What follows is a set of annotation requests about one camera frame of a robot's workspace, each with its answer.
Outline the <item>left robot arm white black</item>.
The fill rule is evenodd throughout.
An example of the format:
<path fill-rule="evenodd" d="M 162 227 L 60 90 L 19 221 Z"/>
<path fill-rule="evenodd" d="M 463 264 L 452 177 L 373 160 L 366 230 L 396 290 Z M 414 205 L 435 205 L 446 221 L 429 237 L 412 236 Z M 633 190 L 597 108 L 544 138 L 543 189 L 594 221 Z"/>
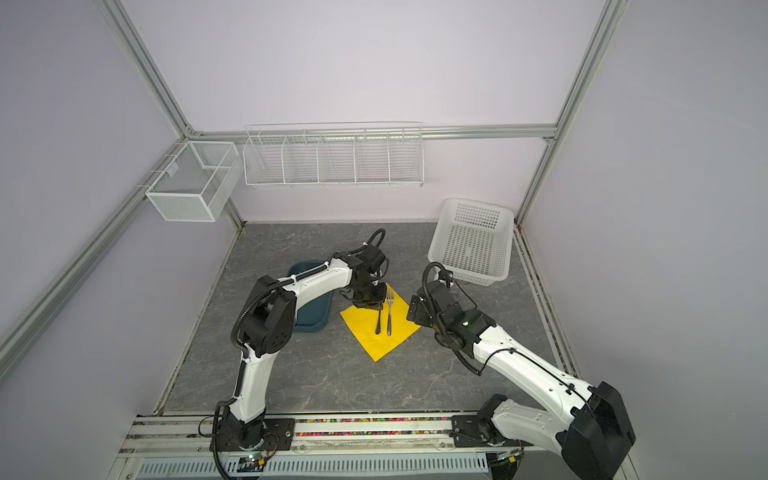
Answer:
<path fill-rule="evenodd" d="M 238 433 L 256 429 L 266 411 L 266 390 L 277 353 L 291 339 L 301 308 L 336 291 L 356 308 L 383 307 L 388 288 L 383 278 L 389 265 L 380 248 L 385 235 L 386 230 L 379 228 L 362 246 L 335 252 L 313 268 L 257 280 L 230 333 L 241 363 L 232 397 L 215 407 L 214 432 L 222 424 Z"/>

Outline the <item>yellow paper napkin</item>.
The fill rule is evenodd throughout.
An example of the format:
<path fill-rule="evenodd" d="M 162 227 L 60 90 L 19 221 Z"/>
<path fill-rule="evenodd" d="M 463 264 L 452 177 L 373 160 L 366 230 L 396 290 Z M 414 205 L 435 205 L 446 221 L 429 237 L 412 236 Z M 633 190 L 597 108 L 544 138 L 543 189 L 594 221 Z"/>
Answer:
<path fill-rule="evenodd" d="M 392 336 L 388 336 L 386 332 L 386 302 L 382 311 L 382 331 L 380 335 L 375 335 L 377 310 L 352 306 L 341 312 L 341 317 L 345 324 L 374 362 L 381 360 L 420 329 L 418 325 L 406 319 L 409 305 L 395 290 L 394 298 Z"/>

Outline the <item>silver fork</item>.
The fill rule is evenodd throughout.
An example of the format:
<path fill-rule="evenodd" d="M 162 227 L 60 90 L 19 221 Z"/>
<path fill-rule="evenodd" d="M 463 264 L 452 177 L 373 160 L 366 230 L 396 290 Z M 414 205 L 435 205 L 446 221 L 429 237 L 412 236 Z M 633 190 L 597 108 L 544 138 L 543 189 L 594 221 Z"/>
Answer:
<path fill-rule="evenodd" d="M 394 290 L 390 285 L 387 285 L 385 301 L 387 304 L 387 324 L 386 332 L 388 336 L 393 334 L 393 307 L 394 307 Z"/>

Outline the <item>teal plastic tray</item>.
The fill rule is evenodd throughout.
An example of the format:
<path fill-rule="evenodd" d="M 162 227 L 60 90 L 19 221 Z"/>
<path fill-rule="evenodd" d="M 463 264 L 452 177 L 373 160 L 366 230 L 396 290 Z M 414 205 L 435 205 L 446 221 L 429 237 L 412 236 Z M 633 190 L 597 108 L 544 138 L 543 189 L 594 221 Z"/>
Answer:
<path fill-rule="evenodd" d="M 291 266 L 288 275 L 298 275 L 321 265 L 320 261 L 302 261 Z M 330 316 L 333 293 L 315 298 L 297 310 L 295 333 L 317 333 L 323 330 Z"/>

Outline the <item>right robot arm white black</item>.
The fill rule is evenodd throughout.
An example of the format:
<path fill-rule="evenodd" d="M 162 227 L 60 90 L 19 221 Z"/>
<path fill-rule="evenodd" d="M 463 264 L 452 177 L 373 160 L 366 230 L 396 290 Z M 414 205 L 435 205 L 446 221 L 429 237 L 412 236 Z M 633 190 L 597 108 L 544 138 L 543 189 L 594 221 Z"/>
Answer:
<path fill-rule="evenodd" d="M 558 369 L 477 307 L 463 308 L 453 284 L 452 271 L 429 263 L 411 297 L 408 321 L 432 328 L 438 344 L 471 373 L 494 370 L 538 404 L 526 407 L 494 395 L 476 415 L 480 439 L 526 442 L 560 456 L 581 479 L 613 478 L 636 441 L 620 392 Z"/>

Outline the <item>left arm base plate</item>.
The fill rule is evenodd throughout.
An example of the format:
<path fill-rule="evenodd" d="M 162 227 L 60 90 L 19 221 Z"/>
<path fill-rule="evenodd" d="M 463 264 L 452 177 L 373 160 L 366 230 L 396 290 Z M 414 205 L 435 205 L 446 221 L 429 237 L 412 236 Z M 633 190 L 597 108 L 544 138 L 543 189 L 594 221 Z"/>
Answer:
<path fill-rule="evenodd" d="M 295 419 L 291 417 L 257 418 L 243 423 L 235 417 L 220 420 L 211 441 L 218 452 L 289 450 L 294 437 Z"/>

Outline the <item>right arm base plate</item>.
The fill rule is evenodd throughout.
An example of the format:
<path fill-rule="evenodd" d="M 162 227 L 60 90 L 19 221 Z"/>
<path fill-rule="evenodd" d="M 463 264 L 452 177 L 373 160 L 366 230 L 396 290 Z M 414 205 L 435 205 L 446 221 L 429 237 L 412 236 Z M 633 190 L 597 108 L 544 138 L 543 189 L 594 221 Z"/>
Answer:
<path fill-rule="evenodd" d="M 530 446 L 528 442 L 503 437 L 489 420 L 477 414 L 452 416 L 450 436 L 459 448 Z"/>

